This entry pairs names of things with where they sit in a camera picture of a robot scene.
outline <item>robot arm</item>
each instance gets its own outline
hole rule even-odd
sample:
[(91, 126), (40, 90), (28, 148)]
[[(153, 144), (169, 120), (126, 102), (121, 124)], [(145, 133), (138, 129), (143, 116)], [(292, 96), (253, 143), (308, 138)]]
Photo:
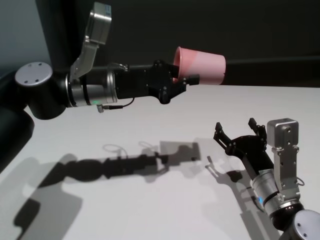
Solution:
[[(250, 128), (255, 135), (229, 139), (218, 122), (214, 139), (229, 156), (241, 159), (252, 179), (259, 202), (272, 224), (283, 231), (281, 240), (317, 239), (320, 214), (304, 210), (300, 203), (297, 178), (298, 130), (297, 121), (284, 118), (269, 121), (267, 133), (264, 125), (251, 118)], [(266, 153), (267, 143), (272, 146), (274, 164)]]
[(66, 108), (96, 105), (104, 109), (118, 99), (153, 96), (162, 104), (186, 91), (187, 84), (199, 84), (198, 75), (179, 78), (179, 67), (154, 61), (134, 66), (111, 63), (93, 67), (96, 52), (107, 41), (111, 7), (95, 2), (89, 15), (82, 49), (69, 72), (56, 72), (44, 62), (22, 66), (0, 81), (0, 172), (31, 138), (34, 122), (24, 111), (28, 105), (41, 120), (53, 119)]

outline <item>table surface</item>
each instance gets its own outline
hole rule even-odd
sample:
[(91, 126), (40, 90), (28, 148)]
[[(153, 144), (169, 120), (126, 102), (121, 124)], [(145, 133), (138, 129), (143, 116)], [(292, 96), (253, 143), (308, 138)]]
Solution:
[(297, 120), (301, 202), (320, 212), (319, 103), (317, 88), (200, 85), (169, 105), (144, 97), (123, 110), (34, 119), (33, 137), (0, 174), (0, 239), (277, 239), (214, 127), (236, 138), (253, 134), (250, 117)]

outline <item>cable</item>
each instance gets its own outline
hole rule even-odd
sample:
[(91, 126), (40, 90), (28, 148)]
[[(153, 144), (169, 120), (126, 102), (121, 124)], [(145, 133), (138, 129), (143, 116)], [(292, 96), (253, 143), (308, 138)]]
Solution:
[(124, 108), (124, 107), (129, 106), (130, 104), (132, 104), (132, 103), (134, 102), (134, 100), (135, 100), (135, 98), (133, 97), (133, 98), (132, 98), (132, 100), (131, 100), (131, 102), (129, 102), (129, 103), (128, 103), (128, 104), (126, 104), (126, 105), (123, 105), (122, 107)]
[(123, 109), (123, 108), (131, 105), (134, 102), (134, 100), (135, 100), (135, 98), (133, 97), (131, 102), (129, 102), (126, 105), (105, 105), (105, 106), (102, 106), (102, 108), (106, 109), (106, 110)]

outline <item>silver bracket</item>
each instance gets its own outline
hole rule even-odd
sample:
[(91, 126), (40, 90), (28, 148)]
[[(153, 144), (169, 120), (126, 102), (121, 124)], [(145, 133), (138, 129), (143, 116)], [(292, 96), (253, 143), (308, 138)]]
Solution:
[(297, 179), (299, 124), (284, 118), (269, 121), (267, 143), (274, 154), (274, 179), (282, 202), (300, 198)]
[(99, 45), (106, 44), (111, 20), (111, 6), (95, 2), (85, 28), (81, 54), (70, 68), (71, 81), (92, 69)]

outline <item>pink cup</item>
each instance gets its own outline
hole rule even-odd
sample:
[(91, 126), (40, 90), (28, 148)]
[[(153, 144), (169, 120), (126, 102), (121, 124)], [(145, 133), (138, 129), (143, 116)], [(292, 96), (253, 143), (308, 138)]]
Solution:
[(174, 83), (190, 75), (199, 75), (199, 84), (219, 85), (226, 72), (224, 56), (182, 47), (176, 49), (173, 65), (179, 67), (178, 79), (175, 78)]

